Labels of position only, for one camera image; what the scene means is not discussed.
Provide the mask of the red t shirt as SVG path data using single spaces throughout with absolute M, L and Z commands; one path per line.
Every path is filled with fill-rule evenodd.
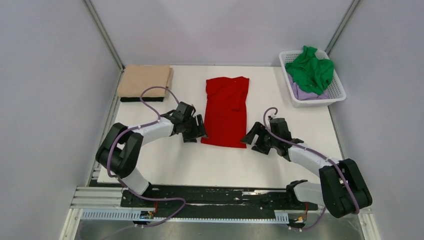
M 245 149 L 242 138 L 247 134 L 247 106 L 250 79 L 216 77 L 207 79 L 204 127 L 207 137 L 202 144 Z

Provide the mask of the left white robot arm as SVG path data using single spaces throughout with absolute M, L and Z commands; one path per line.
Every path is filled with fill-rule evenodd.
M 137 169 L 141 148 L 161 138 L 181 135 L 184 143 L 207 137 L 203 116 L 193 105 L 179 102 L 176 109 L 160 114 L 157 120 L 132 127 L 118 122 L 112 125 L 98 148 L 95 160 L 116 178 L 140 206 L 153 201 L 151 183 Z

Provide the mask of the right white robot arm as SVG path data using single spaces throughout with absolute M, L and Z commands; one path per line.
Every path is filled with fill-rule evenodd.
M 271 117 L 269 123 L 267 127 L 256 122 L 241 143 L 265 155 L 274 149 L 280 157 L 319 178 L 319 183 L 301 179 L 286 186 L 285 201 L 290 208 L 298 209 L 308 202 L 323 206 L 333 217 L 341 218 L 372 205 L 372 195 L 354 160 L 331 158 L 293 138 L 284 118 Z

